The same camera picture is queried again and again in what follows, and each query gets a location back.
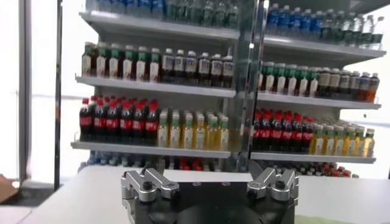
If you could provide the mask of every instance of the white shelf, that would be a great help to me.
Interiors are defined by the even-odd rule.
[[[377,103],[363,103],[346,100],[331,100],[312,97],[298,97],[298,96],[286,96],[281,94],[268,94],[258,93],[257,100],[282,102],[282,103],[294,103],[304,105],[316,105],[324,107],[336,107],[342,109],[365,109],[365,110],[377,110],[381,108]]]
[[[319,155],[300,155],[283,153],[263,153],[252,152],[251,159],[274,160],[274,161],[297,161],[297,162],[328,162],[328,163],[366,163],[372,164],[376,158],[365,158],[355,156],[319,156]]]
[[[76,77],[78,83],[83,83],[91,86],[107,86],[125,89],[138,89],[146,91],[157,91],[165,93],[180,93],[192,94],[199,96],[213,96],[232,98],[235,96],[235,91],[222,88],[204,88],[196,86],[171,85],[164,83],[136,82],[121,79],[105,79],[97,77]]]
[[[148,155],[164,155],[164,156],[188,156],[202,158],[220,158],[227,159],[232,153],[230,151],[211,151],[211,150],[195,150],[195,149],[172,149],[162,147],[140,146],[140,145],[125,145],[111,144],[99,142],[71,142],[74,149],[87,149],[105,152],[123,152],[123,153],[139,153]]]

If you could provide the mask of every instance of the display shelf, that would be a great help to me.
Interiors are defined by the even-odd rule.
[[[364,103],[364,102],[355,102],[355,101],[346,101],[346,100],[286,96],[282,94],[269,94],[269,93],[258,93],[257,100],[304,104],[304,105],[316,105],[316,106],[324,106],[324,107],[335,107],[341,109],[377,110],[381,108],[381,105],[377,103]]]
[[[137,31],[153,32],[157,35],[173,35],[175,37],[203,38],[215,41],[237,40],[239,33],[233,29],[192,26],[169,23],[156,19],[137,18],[105,12],[80,12],[79,15],[99,34],[130,34]]]
[[[142,145],[124,145],[99,142],[71,142],[71,147],[74,149],[88,149],[105,152],[123,152],[123,153],[139,153],[148,155],[164,155],[164,156],[188,156],[201,158],[220,158],[227,159],[232,153],[230,151],[211,151],[211,150],[195,150],[195,149],[172,149],[163,147],[151,147]]]
[[[274,160],[274,161],[295,161],[295,162],[328,162],[328,163],[366,163],[372,164],[376,158],[365,158],[357,156],[320,156],[301,155],[285,153],[252,152],[251,159]]]
[[[121,79],[105,79],[97,77],[76,77],[78,83],[83,83],[91,86],[107,86],[114,88],[124,89],[138,89],[146,91],[157,91],[165,93],[180,93],[180,94],[192,94],[199,96],[213,96],[213,97],[225,97],[232,98],[235,96],[235,92],[231,89],[222,88],[207,88],[196,86],[183,86],[172,85],[164,83],[150,83],[150,82],[135,82],[126,81]]]

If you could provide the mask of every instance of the shelf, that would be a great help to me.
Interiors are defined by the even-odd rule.
[[[204,88],[195,86],[171,85],[164,83],[126,81],[121,79],[104,79],[97,77],[76,77],[76,81],[78,83],[83,83],[91,86],[107,86],[115,88],[157,91],[164,93],[180,93],[225,98],[232,98],[235,96],[235,92],[233,90],[222,88]]]
[[[122,145],[98,142],[71,142],[71,147],[74,149],[88,149],[105,152],[122,152],[122,153],[139,153],[148,155],[164,155],[164,156],[188,156],[202,158],[220,158],[227,159],[232,153],[230,151],[211,151],[211,150],[195,150],[195,149],[172,149],[162,147],[150,147],[140,145]]]
[[[365,110],[377,110],[381,108],[377,103],[363,103],[346,100],[331,100],[312,97],[298,97],[298,96],[286,96],[281,94],[268,94],[258,93],[257,100],[282,102],[282,103],[294,103],[304,105],[316,105],[324,107],[336,107],[342,109],[365,109]]]
[[[169,23],[156,19],[137,18],[105,12],[80,12],[79,15],[99,34],[121,33],[133,35],[134,32],[153,32],[181,36],[187,38],[203,38],[215,41],[237,40],[239,33],[233,29],[192,26],[187,24]]]
[[[298,65],[341,68],[345,65],[382,57],[385,54],[386,51],[295,40],[274,35],[266,35],[264,38],[266,60],[297,63]]]
[[[376,158],[352,157],[352,156],[319,156],[283,153],[252,152],[251,159],[297,162],[328,162],[328,163],[366,163],[372,164]]]

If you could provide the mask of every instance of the white table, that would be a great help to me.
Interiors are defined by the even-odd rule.
[[[22,223],[128,223],[121,203],[123,167],[86,167]],[[172,181],[250,181],[248,173],[166,170]],[[390,222],[390,181],[301,177],[296,214],[343,222]]]

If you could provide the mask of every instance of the vertical pole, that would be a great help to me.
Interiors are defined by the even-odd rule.
[[[29,178],[31,155],[31,0],[19,0],[19,181]]]
[[[56,65],[56,73],[55,73],[54,191],[56,191],[60,187],[61,53],[62,53],[62,0],[57,0],[57,65]]]

